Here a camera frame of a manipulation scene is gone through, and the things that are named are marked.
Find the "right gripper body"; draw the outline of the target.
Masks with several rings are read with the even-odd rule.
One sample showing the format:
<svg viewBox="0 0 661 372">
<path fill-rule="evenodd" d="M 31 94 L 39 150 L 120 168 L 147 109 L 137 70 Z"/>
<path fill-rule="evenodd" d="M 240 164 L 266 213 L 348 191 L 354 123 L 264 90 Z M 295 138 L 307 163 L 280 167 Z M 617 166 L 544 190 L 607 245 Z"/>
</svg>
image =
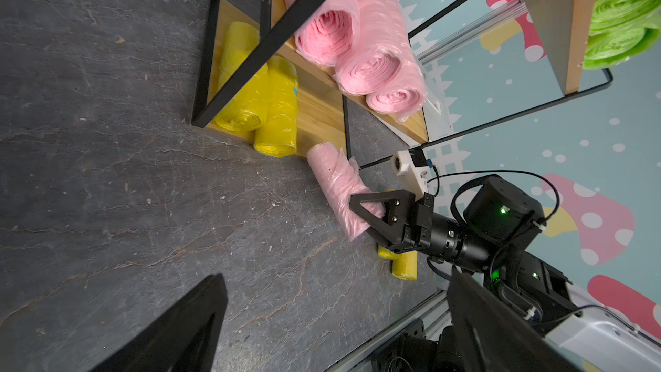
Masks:
<svg viewBox="0 0 661 372">
<path fill-rule="evenodd" d="M 391 192 L 386 201 L 386 248 L 397 254 L 422 251 L 431 244 L 435 197 L 429 193 L 417 200 L 412 192 Z"/>
</svg>

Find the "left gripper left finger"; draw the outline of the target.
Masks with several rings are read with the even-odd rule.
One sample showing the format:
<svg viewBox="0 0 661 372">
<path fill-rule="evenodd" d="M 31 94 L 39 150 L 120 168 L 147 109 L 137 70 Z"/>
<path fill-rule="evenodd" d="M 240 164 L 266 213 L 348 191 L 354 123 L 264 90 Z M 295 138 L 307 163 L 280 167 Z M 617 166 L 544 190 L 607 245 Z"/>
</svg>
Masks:
<svg viewBox="0 0 661 372">
<path fill-rule="evenodd" d="M 94 371 L 210 371 L 227 310 L 227 286 L 210 275 Z"/>
</svg>

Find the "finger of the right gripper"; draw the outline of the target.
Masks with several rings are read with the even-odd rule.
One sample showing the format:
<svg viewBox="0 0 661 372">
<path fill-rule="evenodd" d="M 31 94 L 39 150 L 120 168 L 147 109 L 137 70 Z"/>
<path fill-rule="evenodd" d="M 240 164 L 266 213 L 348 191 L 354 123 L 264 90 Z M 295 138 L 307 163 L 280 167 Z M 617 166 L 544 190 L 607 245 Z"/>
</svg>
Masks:
<svg viewBox="0 0 661 372">
<path fill-rule="evenodd" d="M 407 190 L 355 194 L 349 209 L 368 223 L 367 233 L 383 248 L 414 248 L 412 208 L 415 195 Z"/>
</svg>

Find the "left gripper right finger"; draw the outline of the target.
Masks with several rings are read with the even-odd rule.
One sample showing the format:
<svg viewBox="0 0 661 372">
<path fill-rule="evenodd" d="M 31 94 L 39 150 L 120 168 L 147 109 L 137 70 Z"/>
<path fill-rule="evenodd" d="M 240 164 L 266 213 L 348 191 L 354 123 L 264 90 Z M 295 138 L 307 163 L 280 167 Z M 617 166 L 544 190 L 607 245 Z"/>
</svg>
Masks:
<svg viewBox="0 0 661 372">
<path fill-rule="evenodd" d="M 523 316 L 452 268 L 447 298 L 460 371 L 578 371 Z"/>
</svg>

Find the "pink roll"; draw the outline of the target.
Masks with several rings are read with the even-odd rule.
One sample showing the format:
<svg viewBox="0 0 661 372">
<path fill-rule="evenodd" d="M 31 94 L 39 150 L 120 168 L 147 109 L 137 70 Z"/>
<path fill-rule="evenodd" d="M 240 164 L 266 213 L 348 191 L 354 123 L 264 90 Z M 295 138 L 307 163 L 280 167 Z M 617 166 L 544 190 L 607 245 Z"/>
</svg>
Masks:
<svg viewBox="0 0 661 372">
<path fill-rule="evenodd" d="M 325 0 L 294 33 L 297 52 L 315 65 L 332 68 L 356 45 L 359 22 L 357 0 Z"/>
<path fill-rule="evenodd" d="M 353 195 L 373 191 L 361 179 L 356 160 L 347 158 L 344 150 L 331 142 L 312 147 L 306 158 L 343 233 L 350 241 L 361 236 L 370 225 L 350 210 L 349 201 Z"/>
<path fill-rule="evenodd" d="M 387 1 L 357 1 L 357 43 L 338 60 L 335 79 L 344 94 L 362 96 L 380 90 L 396 76 L 403 53 Z"/>
<path fill-rule="evenodd" d="M 367 105 L 382 115 L 394 115 L 399 123 L 418 113 L 428 99 L 424 77 L 411 50 L 398 0 L 385 0 L 399 41 L 402 62 L 397 74 L 379 91 L 366 97 Z"/>
</svg>

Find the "yellow roll front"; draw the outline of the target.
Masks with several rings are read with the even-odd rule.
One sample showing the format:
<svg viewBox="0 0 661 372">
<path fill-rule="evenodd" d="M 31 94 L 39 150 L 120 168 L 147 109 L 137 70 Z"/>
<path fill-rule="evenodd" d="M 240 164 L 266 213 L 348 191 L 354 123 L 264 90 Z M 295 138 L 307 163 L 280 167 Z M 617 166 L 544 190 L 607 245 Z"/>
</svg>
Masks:
<svg viewBox="0 0 661 372">
<path fill-rule="evenodd" d="M 262 154 L 283 158 L 297 153 L 299 79 L 294 64 L 280 56 L 269 60 L 268 69 L 269 110 L 253 146 Z"/>
</svg>

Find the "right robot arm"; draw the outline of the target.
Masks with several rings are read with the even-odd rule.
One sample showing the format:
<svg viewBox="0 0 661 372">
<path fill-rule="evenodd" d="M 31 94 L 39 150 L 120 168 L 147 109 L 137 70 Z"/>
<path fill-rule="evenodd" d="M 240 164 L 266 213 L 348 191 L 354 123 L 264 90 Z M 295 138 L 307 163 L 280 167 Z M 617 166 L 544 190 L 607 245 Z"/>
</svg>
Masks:
<svg viewBox="0 0 661 372">
<path fill-rule="evenodd" d="M 660 342 L 599 304 L 562 272 L 526 252 L 559 212 L 542 205 L 497 174 L 460 187 L 478 194 L 464 212 L 434 212 L 435 198 L 407 190 L 356 194 L 349 209 L 365 220 L 368 233 L 395 254 L 419 251 L 430 265 L 450 263 L 483 284 L 498 303 L 526 321 L 547 341 L 602 371 L 658 371 Z"/>
</svg>

